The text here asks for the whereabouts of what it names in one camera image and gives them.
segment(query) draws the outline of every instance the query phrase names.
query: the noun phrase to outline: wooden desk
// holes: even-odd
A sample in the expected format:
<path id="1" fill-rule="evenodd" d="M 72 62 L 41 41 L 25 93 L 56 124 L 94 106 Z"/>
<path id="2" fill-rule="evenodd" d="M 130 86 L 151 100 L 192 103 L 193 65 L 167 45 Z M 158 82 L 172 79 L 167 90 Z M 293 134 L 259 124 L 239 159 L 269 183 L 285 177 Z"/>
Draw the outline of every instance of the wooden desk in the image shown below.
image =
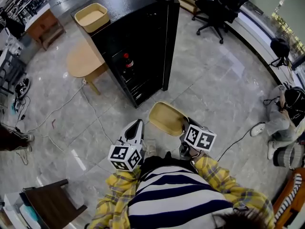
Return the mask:
<path id="1" fill-rule="evenodd" d="M 104 73 L 108 66 L 105 61 L 100 61 L 85 39 L 78 43 L 67 56 L 67 67 L 70 75 L 82 78 L 96 92 L 101 93 L 93 84 L 93 80 Z"/>
<path id="2" fill-rule="evenodd" d="M 25 26 L 25 31 L 45 50 L 65 32 L 59 20 L 51 12 L 49 4 L 45 5 L 30 19 Z"/>

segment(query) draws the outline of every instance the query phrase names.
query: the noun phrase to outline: marble floor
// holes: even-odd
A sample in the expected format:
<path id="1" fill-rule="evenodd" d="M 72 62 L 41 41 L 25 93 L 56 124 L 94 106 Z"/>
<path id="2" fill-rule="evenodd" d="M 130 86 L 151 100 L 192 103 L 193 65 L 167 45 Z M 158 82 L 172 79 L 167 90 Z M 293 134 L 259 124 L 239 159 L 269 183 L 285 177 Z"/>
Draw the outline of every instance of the marble floor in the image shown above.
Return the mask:
<path id="1" fill-rule="evenodd" d="M 173 104 L 217 133 L 210 152 L 213 158 L 220 157 L 254 124 L 265 121 L 262 99 L 275 87 L 274 79 L 257 57 L 230 32 L 224 35 L 224 44 L 220 45 L 211 28 L 196 35 L 201 25 L 180 9 L 168 91 L 157 92 L 135 109 L 104 73 L 95 81 L 102 93 L 100 96 L 89 86 L 84 86 L 35 131 L 27 166 L 16 153 L 0 152 L 0 196 L 67 178 L 69 185 L 66 189 L 73 202 L 88 206 L 68 227 L 83 228 L 90 221 L 97 199 L 106 192 L 105 179 L 114 170 L 106 158 L 110 141 L 103 134 L 84 95 L 113 142 L 125 125 L 141 118 L 145 122 L 144 139 L 155 139 L 161 155 L 171 151 L 178 157 L 180 141 L 148 122 L 149 111 L 157 101 Z M 46 52 L 40 50 L 28 65 L 27 76 L 32 80 L 28 92 L 31 103 L 25 119 L 17 124 L 23 132 L 37 127 L 81 86 L 81 79 L 67 73 L 66 57 L 82 35 L 73 22 L 65 29 L 66 34 Z M 7 111 L 4 123 L 14 126 L 16 120 L 17 116 Z M 49 135 L 60 149 L 41 135 Z M 275 167 L 267 160 L 267 139 L 265 135 L 256 138 L 247 135 L 222 157 L 220 165 L 230 169 L 241 185 L 255 188 L 272 199 L 288 170 Z"/>

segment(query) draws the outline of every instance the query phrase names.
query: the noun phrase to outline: brown chair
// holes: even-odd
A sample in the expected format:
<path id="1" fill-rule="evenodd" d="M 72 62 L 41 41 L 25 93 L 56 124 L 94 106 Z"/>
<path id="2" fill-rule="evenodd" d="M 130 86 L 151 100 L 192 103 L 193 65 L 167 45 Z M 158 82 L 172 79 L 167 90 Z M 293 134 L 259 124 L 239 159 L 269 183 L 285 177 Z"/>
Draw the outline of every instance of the brown chair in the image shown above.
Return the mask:
<path id="1" fill-rule="evenodd" d="M 87 208 L 85 205 L 79 209 L 74 207 L 61 188 L 66 184 L 67 179 L 24 191 L 40 219 L 41 228 L 62 229 Z"/>
<path id="2" fill-rule="evenodd" d="M 282 202 L 291 193 L 291 191 L 293 191 L 294 179 L 295 179 L 294 177 L 296 173 L 299 173 L 302 176 L 302 181 L 305 180 L 305 168 L 297 168 L 293 171 L 284 190 L 282 191 L 276 202 L 273 204 L 274 214 L 278 212 Z M 283 228 L 286 222 L 290 220 L 290 218 L 293 217 L 295 213 L 301 211 L 304 202 L 305 202 L 305 183 L 302 182 L 292 204 L 284 211 L 284 213 L 281 215 L 279 220 L 276 222 L 275 229 Z"/>

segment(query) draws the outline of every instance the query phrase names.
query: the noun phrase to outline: hair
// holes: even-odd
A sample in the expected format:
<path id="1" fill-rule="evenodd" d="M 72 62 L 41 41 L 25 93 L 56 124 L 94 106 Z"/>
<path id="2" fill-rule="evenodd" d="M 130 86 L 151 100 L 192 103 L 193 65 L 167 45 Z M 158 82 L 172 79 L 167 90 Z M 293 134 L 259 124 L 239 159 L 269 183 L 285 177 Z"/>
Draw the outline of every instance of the hair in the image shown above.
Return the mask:
<path id="1" fill-rule="evenodd" d="M 224 215 L 215 215 L 224 221 L 222 229 L 267 229 L 268 226 L 261 213 L 255 213 L 253 210 L 239 211 Z"/>

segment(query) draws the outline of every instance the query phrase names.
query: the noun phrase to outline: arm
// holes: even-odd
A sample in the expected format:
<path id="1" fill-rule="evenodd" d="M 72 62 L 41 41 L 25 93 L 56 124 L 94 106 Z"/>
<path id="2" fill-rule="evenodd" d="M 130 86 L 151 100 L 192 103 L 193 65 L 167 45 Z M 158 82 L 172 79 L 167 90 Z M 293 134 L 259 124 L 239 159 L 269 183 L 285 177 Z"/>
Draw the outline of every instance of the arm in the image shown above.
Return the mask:
<path id="1" fill-rule="evenodd" d="M 268 228 L 274 227 L 272 204 L 264 194 L 241 187 L 227 169 L 219 167 L 218 162 L 206 154 L 197 160 L 195 167 L 201 177 L 233 203 L 234 208 L 247 206 L 249 209 L 260 211 Z"/>
<path id="2" fill-rule="evenodd" d="M 114 212 L 118 212 L 116 206 L 119 198 L 137 183 L 139 175 L 139 169 L 135 169 L 133 172 L 117 171 L 106 180 L 110 192 L 98 200 L 95 216 L 89 229 L 110 227 L 109 222 L 113 219 Z"/>

